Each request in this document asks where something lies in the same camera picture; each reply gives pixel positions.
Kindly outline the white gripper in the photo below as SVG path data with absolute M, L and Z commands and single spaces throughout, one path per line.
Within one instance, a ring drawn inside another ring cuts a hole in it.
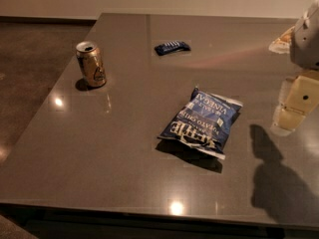
M 271 42 L 268 50 L 289 54 L 291 61 L 304 69 L 319 69 L 319 0 L 314 0 L 291 27 Z M 286 78 L 281 86 L 271 131 L 287 136 L 297 129 L 319 105 L 319 72 L 302 71 Z

